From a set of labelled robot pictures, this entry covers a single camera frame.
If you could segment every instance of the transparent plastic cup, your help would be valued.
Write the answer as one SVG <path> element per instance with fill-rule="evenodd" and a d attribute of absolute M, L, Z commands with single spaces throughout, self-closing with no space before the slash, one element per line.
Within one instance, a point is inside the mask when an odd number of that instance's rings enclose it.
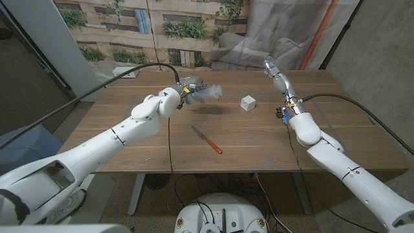
<path fill-rule="evenodd" d="M 214 84 L 212 87 L 197 91 L 197 94 L 201 95 L 203 100 L 208 100 L 209 98 L 218 99 L 220 96 L 223 96 L 223 89 L 220 85 Z"/>
<path fill-rule="evenodd" d="M 212 85 L 209 88 L 205 88 L 204 90 L 197 91 L 197 94 L 199 94 L 203 100 L 208 100 L 210 98 L 216 98 L 218 99 L 220 96 L 223 96 L 223 89 L 220 85 Z M 191 96 L 186 97 L 187 104 L 194 104 L 198 101 L 194 100 Z"/>

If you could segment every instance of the table leg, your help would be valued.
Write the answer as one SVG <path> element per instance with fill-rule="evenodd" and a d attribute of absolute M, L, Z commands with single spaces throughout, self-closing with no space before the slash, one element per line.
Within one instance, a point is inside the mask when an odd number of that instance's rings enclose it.
<path fill-rule="evenodd" d="M 128 215 L 136 214 L 136 206 L 140 198 L 142 186 L 144 185 L 145 174 L 137 174 L 135 179 L 134 190 L 132 191 L 131 202 L 129 202 Z"/>
<path fill-rule="evenodd" d="M 292 173 L 293 182 L 296 187 L 300 202 L 302 203 L 303 213 L 311 215 L 313 213 L 311 200 L 309 199 L 308 191 L 302 179 L 302 174 L 299 172 Z"/>

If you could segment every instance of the wooden table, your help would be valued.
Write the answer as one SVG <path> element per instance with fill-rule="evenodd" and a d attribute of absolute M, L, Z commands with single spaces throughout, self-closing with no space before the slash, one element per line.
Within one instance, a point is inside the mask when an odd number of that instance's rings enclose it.
<path fill-rule="evenodd" d="M 289 146 L 287 128 L 276 118 L 283 100 L 272 80 L 261 71 L 180 72 L 197 74 L 208 85 L 220 84 L 224 96 L 205 104 L 184 105 L 171 117 L 171 160 L 173 173 L 207 172 L 292 172 L 298 169 Z M 346 95 L 327 71 L 285 71 L 296 94 Z M 111 84 L 91 107 L 60 152 L 116 125 L 130 115 L 148 94 L 173 85 L 171 72 L 140 73 L 138 78 Z M 242 97 L 256 99 L 251 111 L 241 108 Z M 344 100 L 318 97 L 304 103 L 316 123 L 337 138 L 345 153 L 368 170 L 405 170 L 408 163 L 367 115 Z M 126 147 L 102 165 L 100 173 L 171 173 L 168 150 L 168 120 L 161 119 L 158 135 Z M 191 129 L 196 126 L 222 150 L 219 155 Z M 292 144 L 304 171 L 324 171 L 306 154 L 306 148 Z"/>

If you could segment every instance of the knife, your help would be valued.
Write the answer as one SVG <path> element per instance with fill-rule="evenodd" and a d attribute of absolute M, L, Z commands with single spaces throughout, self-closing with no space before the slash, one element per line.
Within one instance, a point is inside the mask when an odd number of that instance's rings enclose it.
<path fill-rule="evenodd" d="M 208 144 L 213 148 L 213 149 L 215 149 L 219 154 L 222 154 L 223 153 L 223 151 L 218 147 L 218 146 L 216 146 L 210 139 L 207 139 L 207 137 L 206 136 L 204 136 L 195 126 L 191 126 L 191 128 L 193 128 L 193 130 L 194 130 L 194 132 L 196 133 L 196 134 L 198 134 L 199 136 L 200 136 L 200 138 L 201 139 L 204 139 L 204 140 L 206 140 L 207 142 L 208 142 Z"/>

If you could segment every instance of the red knife handle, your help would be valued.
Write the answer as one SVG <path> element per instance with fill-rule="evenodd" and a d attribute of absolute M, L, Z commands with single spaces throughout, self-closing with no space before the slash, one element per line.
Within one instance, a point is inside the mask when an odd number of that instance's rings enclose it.
<path fill-rule="evenodd" d="M 211 145 L 212 146 L 212 148 L 213 149 L 215 149 L 219 154 L 222 154 L 223 153 L 223 151 L 218 147 L 218 146 L 216 146 L 210 139 L 208 139 L 207 140 L 207 142 L 208 142 L 208 144 L 209 145 Z"/>

